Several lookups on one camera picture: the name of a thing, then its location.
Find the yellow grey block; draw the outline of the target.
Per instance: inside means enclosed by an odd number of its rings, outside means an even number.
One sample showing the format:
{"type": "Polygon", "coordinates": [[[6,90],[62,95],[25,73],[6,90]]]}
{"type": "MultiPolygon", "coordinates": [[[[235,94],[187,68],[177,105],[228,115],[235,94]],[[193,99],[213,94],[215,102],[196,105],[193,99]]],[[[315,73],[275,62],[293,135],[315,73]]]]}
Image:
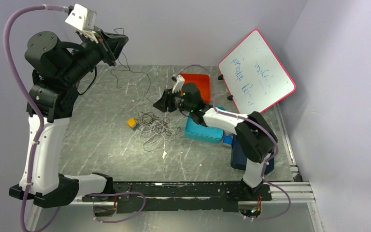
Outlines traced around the yellow grey block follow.
{"type": "Polygon", "coordinates": [[[139,126],[139,122],[137,119],[135,118],[130,118],[127,120],[127,124],[128,126],[132,129],[132,130],[136,130],[139,126]]]}

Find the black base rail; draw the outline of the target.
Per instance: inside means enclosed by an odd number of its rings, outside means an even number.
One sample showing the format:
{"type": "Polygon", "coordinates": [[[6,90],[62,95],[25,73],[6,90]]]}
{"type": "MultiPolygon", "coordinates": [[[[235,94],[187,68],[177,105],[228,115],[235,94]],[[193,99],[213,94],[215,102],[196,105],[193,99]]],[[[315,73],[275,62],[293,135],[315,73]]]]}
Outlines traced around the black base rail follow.
{"type": "Polygon", "coordinates": [[[82,202],[113,206],[116,212],[222,210],[238,212],[243,202],[271,201],[270,186],[252,191],[242,181],[114,182],[115,197],[84,196],[82,202]]]}

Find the light blue square tray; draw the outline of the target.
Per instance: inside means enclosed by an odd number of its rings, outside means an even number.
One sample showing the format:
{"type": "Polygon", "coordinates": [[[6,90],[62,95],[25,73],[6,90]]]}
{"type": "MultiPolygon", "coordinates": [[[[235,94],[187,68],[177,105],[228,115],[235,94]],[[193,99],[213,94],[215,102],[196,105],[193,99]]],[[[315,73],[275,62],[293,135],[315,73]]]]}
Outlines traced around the light blue square tray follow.
{"type": "Polygon", "coordinates": [[[192,120],[190,113],[187,116],[188,119],[184,130],[185,138],[213,144],[218,144],[222,141],[224,136],[223,129],[202,126],[192,120]]]}

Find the blue white block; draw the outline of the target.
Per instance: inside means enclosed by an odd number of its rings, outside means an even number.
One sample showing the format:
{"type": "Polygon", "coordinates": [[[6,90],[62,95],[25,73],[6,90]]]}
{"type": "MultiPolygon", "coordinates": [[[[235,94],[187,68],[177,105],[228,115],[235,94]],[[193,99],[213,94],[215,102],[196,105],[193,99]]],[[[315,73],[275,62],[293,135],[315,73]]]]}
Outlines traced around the blue white block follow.
{"type": "Polygon", "coordinates": [[[232,136],[224,136],[223,140],[222,140],[222,146],[224,147],[232,147],[232,144],[233,144],[233,137],[232,136]]]}

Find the orange square tray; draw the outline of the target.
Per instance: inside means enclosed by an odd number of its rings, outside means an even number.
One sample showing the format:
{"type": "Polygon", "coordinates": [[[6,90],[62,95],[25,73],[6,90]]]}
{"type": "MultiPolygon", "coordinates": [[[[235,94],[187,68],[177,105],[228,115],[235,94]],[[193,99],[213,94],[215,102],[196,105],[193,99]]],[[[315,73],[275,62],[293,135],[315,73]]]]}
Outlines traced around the orange square tray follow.
{"type": "Polygon", "coordinates": [[[209,75],[200,73],[181,73],[181,76],[185,79],[185,84],[196,84],[197,88],[200,90],[203,101],[205,103],[210,103],[211,91],[209,75]]]}

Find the aluminium frame rail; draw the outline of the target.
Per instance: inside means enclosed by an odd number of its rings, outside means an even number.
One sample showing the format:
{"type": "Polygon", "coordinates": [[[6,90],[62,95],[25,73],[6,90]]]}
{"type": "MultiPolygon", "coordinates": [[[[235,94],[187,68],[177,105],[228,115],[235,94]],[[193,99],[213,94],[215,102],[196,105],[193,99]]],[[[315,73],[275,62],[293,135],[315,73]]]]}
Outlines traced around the aluminium frame rail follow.
{"type": "Polygon", "coordinates": [[[76,199],[59,211],[33,206],[26,228],[45,232],[322,232],[307,182],[263,186],[262,201],[236,198],[238,182],[120,182],[119,200],[76,199]],[[261,207],[256,218],[246,213],[261,207]]]}

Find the dark blue square tray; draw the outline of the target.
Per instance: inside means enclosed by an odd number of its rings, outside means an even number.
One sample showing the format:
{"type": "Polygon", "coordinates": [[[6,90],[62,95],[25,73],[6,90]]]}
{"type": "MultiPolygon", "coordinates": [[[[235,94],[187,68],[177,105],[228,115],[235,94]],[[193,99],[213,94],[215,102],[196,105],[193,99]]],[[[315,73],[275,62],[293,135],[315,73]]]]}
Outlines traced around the dark blue square tray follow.
{"type": "MultiPolygon", "coordinates": [[[[233,141],[231,146],[231,158],[230,165],[232,168],[237,170],[246,170],[247,157],[245,156],[240,143],[237,140],[237,135],[233,135],[233,141]]],[[[266,166],[265,175],[270,174],[274,170],[274,159],[269,161],[266,166]]]]}

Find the pink framed whiteboard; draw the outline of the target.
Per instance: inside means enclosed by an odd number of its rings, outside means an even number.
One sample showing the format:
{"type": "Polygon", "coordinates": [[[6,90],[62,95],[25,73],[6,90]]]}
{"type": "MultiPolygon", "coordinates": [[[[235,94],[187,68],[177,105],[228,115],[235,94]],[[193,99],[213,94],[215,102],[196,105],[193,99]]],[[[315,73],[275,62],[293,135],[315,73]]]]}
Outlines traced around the pink framed whiteboard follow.
{"type": "Polygon", "coordinates": [[[260,30],[250,32],[218,64],[240,114],[264,112],[296,90],[260,30]]]}

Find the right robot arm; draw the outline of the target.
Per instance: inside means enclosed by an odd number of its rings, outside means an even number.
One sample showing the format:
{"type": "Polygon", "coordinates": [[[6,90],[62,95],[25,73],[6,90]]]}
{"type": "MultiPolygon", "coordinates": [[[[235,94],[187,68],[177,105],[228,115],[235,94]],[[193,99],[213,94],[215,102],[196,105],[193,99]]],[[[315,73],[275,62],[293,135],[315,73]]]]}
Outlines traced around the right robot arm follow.
{"type": "Polygon", "coordinates": [[[165,89],[153,107],[164,113],[185,111],[196,124],[235,134],[247,159],[242,196],[253,200],[259,195],[259,187],[265,181],[266,166],[279,150],[277,136],[261,113],[237,114],[205,103],[193,83],[183,85],[182,89],[165,89]]]}

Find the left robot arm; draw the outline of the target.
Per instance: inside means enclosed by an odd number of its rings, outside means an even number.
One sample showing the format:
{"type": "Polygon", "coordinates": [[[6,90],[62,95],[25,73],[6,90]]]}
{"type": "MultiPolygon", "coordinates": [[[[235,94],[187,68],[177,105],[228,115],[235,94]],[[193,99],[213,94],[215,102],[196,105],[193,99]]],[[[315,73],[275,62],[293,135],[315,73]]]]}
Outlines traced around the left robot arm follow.
{"type": "Polygon", "coordinates": [[[95,30],[93,40],[81,36],[75,44],[61,41],[54,32],[41,31],[28,41],[25,59],[33,67],[29,96],[37,105],[27,105],[29,140],[35,146],[33,161],[27,161],[20,182],[9,189],[16,199],[33,200],[42,208],[69,205],[75,198],[95,194],[102,201],[114,196],[112,177],[91,173],[71,176],[59,173],[62,141],[79,97],[78,83],[97,64],[114,66],[128,37],[95,30]]]}

